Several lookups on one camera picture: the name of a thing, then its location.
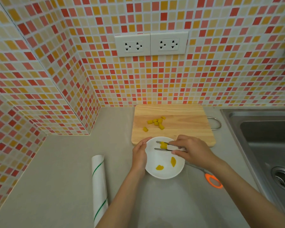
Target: plastic wrap roll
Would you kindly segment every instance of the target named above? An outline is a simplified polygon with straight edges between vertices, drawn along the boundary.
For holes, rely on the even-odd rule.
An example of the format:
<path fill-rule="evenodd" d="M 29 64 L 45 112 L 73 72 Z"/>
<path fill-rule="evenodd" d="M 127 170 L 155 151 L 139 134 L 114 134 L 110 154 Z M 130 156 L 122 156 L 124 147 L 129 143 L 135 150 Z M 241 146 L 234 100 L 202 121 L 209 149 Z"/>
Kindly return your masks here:
<path fill-rule="evenodd" d="M 109 207 L 104 167 L 104 157 L 102 155 L 92 157 L 94 227 Z"/>

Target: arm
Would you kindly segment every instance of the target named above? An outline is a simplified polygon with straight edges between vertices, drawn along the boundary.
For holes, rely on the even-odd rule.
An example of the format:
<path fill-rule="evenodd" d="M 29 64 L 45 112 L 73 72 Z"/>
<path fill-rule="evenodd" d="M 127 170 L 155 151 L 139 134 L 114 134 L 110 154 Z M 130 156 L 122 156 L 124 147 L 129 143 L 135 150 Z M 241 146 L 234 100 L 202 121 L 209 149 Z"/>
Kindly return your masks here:
<path fill-rule="evenodd" d="M 100 219 L 96 228 L 124 228 L 128 227 L 134 207 L 138 185 L 145 175 L 147 164 L 146 142 L 151 138 L 141 140 L 133 148 L 132 167 L 111 205 Z"/>
<path fill-rule="evenodd" d="M 263 195 L 242 179 L 225 161 L 217 157 L 207 144 L 195 137 L 179 135 L 170 144 L 185 147 L 188 153 L 172 151 L 185 160 L 212 172 L 223 184 L 250 227 L 285 227 L 285 215 Z"/>

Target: sink drain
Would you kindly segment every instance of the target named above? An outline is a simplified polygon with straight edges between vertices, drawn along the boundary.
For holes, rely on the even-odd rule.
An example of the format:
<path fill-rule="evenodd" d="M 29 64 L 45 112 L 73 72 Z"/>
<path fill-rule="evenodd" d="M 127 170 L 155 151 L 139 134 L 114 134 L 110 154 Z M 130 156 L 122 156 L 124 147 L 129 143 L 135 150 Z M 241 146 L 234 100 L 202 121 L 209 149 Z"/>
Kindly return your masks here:
<path fill-rule="evenodd" d="M 285 168 L 284 167 L 274 167 L 271 170 L 271 175 L 274 181 L 285 190 Z"/>

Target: sink basin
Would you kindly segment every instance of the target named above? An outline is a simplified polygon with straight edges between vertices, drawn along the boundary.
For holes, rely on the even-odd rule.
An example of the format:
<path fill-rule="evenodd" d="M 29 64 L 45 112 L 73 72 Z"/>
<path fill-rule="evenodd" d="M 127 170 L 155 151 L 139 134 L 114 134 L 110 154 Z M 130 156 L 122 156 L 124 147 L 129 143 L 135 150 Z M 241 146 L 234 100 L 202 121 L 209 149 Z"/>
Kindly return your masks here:
<path fill-rule="evenodd" d="M 260 192 L 285 213 L 285 109 L 221 112 Z"/>

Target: kitchen counter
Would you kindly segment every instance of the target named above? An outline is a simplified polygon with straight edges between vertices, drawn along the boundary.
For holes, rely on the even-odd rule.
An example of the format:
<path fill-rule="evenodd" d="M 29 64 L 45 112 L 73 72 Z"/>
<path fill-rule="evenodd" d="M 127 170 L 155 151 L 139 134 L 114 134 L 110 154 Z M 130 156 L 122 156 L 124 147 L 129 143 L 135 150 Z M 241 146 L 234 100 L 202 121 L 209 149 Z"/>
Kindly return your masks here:
<path fill-rule="evenodd" d="M 257 189 L 220 107 L 204 109 L 222 122 L 212 151 Z M 0 227 L 93 227 L 91 157 L 105 156 L 111 202 L 131 167 L 133 116 L 134 108 L 101 108 L 90 136 L 48 136 L 1 207 Z M 202 171 L 185 165 L 168 180 L 146 173 L 129 227 L 249 226 L 224 188 L 211 187 Z"/>

